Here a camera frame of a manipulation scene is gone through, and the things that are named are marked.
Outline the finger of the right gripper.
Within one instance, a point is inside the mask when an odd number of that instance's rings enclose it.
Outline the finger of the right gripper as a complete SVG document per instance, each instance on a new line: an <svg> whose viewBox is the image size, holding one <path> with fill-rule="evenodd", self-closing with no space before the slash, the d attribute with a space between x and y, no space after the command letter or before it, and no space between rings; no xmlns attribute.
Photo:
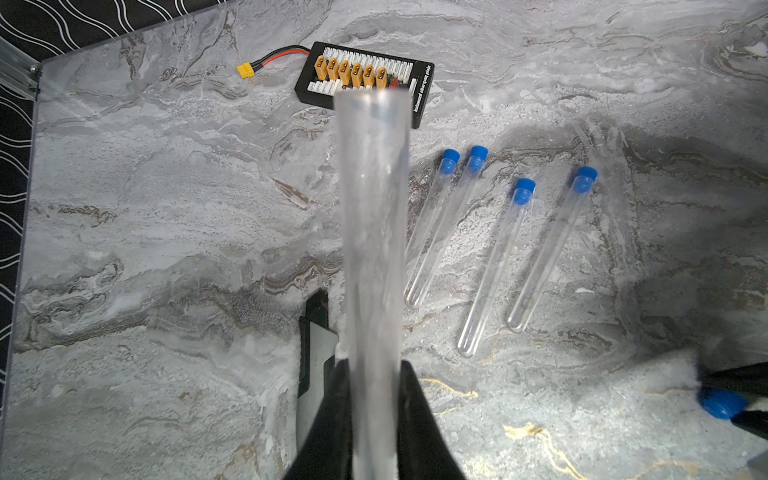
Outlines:
<svg viewBox="0 0 768 480"><path fill-rule="evenodd" d="M768 363L712 372L701 379L701 384L710 388L719 388L756 396L768 395Z"/></svg>
<svg viewBox="0 0 768 480"><path fill-rule="evenodd" d="M768 440L768 412L744 410L731 418L731 424L764 440Z"/></svg>

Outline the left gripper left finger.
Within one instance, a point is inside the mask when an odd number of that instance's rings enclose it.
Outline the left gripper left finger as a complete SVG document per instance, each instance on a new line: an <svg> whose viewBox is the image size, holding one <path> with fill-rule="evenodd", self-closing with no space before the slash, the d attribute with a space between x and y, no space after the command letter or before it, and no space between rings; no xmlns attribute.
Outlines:
<svg viewBox="0 0 768 480"><path fill-rule="evenodd" d="M352 478L353 439L349 362L330 373L328 389L308 436L284 480Z"/></svg>

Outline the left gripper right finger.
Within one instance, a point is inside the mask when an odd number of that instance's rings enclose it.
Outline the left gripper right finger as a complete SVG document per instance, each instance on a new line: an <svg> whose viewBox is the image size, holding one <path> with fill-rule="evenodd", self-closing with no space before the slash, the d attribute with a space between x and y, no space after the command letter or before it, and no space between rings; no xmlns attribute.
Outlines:
<svg viewBox="0 0 768 480"><path fill-rule="evenodd" d="M397 426L398 477L465 480L441 435L411 364L400 367Z"/></svg>

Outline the blue stopper lone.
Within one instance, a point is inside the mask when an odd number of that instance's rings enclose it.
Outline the blue stopper lone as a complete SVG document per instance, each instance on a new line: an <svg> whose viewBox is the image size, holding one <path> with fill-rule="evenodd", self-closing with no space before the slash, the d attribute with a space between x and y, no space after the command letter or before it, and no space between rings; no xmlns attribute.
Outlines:
<svg viewBox="0 0 768 480"><path fill-rule="evenodd" d="M702 387L697 400L703 410L720 420L731 420L748 406L743 395L715 387Z"/></svg>

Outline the clear test tube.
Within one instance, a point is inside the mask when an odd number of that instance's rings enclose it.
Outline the clear test tube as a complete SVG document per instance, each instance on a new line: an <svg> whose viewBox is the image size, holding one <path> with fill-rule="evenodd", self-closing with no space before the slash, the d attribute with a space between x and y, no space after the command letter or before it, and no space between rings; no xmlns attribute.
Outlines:
<svg viewBox="0 0 768 480"><path fill-rule="evenodd" d="M406 266L414 267L421 255L427 240L432 236L437 214L446 192L453 180L454 172L460 160L460 153L454 149L446 149L437 168L418 220L413 228L406 250Z"/></svg>
<svg viewBox="0 0 768 480"><path fill-rule="evenodd" d="M454 229L464 211L468 197L484 168L488 149L483 146L471 148L469 158L463 168L458 166L453 180L441 203L432 236L427 240L414 267L407 270L405 304L417 310L426 299L434 275L445 253Z"/></svg>
<svg viewBox="0 0 768 480"><path fill-rule="evenodd" d="M334 99L352 403L352 475L397 476L410 98L345 90Z"/></svg>
<svg viewBox="0 0 768 480"><path fill-rule="evenodd" d="M597 177L597 170L589 166L582 166L575 172L569 190L563 198L548 235L507 318L506 324L512 332L523 332L531 320L558 257L586 204Z"/></svg>
<svg viewBox="0 0 768 480"><path fill-rule="evenodd" d="M516 242L535 189L534 180L521 178L507 196L503 214L494 232L493 249L457 343L459 352L465 357L473 356L482 340L510 251Z"/></svg>

